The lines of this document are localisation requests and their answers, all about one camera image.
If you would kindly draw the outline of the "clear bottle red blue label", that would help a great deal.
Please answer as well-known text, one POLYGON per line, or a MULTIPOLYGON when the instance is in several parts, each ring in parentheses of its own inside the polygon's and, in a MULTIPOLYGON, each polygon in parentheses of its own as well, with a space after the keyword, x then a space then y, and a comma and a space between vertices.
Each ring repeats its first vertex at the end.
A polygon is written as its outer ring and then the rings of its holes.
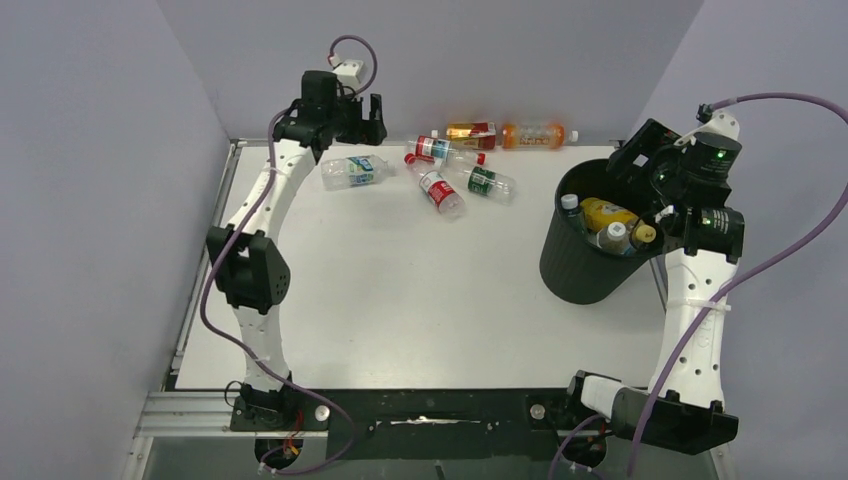
POLYGON ((410 137, 406 142, 406 153, 434 162, 437 165, 466 163, 472 166, 482 166, 486 162, 486 155, 482 152, 430 135, 410 137))

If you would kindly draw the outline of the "green tea bottle white cap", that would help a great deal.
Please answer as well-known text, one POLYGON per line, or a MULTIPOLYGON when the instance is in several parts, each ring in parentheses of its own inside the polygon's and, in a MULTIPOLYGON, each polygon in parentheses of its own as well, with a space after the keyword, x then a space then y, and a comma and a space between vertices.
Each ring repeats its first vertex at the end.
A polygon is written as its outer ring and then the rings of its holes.
POLYGON ((631 230, 621 222, 612 222, 595 233, 595 244, 611 254, 629 256, 635 252, 631 242, 631 230))

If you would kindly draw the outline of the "black ribbed plastic bin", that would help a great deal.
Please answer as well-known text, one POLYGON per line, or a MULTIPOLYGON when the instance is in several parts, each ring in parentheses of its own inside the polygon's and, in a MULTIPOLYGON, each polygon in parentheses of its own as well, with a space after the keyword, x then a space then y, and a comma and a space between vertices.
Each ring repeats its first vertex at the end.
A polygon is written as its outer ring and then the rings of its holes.
POLYGON ((566 302, 579 305, 607 298, 649 259, 663 251, 664 234, 633 254, 606 252, 592 244, 567 219, 561 197, 576 194, 583 200, 597 197, 625 207, 640 217, 650 213, 649 198, 607 172, 606 158, 582 162, 569 169, 554 193, 554 213, 539 261, 547 288, 566 302))

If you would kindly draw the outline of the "clear bottle dark green label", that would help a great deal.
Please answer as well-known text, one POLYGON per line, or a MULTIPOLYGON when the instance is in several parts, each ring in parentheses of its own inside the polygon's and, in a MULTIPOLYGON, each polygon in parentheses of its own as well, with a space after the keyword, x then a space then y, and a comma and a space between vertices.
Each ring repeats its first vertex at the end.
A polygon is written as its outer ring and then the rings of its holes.
POLYGON ((515 179, 479 165, 465 162, 446 164, 441 173, 453 186, 460 186, 501 205, 511 205, 517 195, 515 179))

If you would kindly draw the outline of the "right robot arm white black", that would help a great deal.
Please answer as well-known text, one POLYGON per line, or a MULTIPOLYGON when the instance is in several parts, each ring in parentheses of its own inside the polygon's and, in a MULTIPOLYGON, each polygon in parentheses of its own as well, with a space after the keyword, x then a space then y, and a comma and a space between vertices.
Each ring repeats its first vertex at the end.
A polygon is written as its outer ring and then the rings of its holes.
POLYGON ((601 416, 621 439, 690 455, 736 437, 739 421, 725 410, 721 347, 729 309, 724 287, 737 273, 744 243, 743 215, 726 204, 739 131, 726 112, 684 135, 651 119, 601 162, 589 194, 658 232, 637 255, 664 258, 664 330, 647 387, 585 371, 573 377, 562 400, 572 425, 601 416))

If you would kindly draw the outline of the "yellow juice bottle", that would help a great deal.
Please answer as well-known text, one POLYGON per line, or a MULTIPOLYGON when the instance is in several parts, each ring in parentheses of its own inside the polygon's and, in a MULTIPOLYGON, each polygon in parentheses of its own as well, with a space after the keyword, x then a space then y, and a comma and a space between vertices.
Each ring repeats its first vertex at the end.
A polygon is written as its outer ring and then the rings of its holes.
POLYGON ((658 233, 655 227, 641 220, 638 215, 630 210, 618 206, 607 200, 596 197, 588 197, 580 202, 585 216, 587 228, 592 233, 597 233, 610 224, 622 223, 632 240, 637 245, 652 244, 658 233))

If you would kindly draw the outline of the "clear blue water bottle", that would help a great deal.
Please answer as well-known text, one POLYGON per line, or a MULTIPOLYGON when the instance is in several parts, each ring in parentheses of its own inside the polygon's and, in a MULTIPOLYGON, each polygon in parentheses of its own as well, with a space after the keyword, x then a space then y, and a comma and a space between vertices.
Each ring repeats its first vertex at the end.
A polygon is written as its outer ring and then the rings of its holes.
POLYGON ((567 223, 579 234, 587 233, 584 211, 576 194, 565 194, 560 199, 567 223))

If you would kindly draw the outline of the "clear bottle blue green label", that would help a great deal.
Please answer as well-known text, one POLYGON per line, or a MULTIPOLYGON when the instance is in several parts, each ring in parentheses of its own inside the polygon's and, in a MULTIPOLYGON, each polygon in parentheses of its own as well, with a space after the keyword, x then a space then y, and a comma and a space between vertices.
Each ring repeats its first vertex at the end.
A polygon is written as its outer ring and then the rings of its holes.
POLYGON ((379 184, 396 175, 395 167, 377 155, 356 155, 320 163, 323 185, 328 191, 379 184))

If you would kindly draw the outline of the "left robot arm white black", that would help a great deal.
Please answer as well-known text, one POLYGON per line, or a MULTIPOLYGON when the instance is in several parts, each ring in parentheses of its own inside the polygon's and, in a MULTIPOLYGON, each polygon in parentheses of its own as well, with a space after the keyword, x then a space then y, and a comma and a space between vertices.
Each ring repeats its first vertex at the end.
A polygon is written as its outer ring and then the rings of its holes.
POLYGON ((268 154, 248 196, 224 226, 208 230, 211 270, 200 317, 246 359, 234 406, 241 418, 282 427, 298 418, 307 393, 293 383, 283 353, 279 307, 291 271, 276 239, 299 188, 334 142, 378 146, 386 138, 380 95, 362 113, 366 87, 346 64, 306 71, 299 97, 269 122, 268 154))

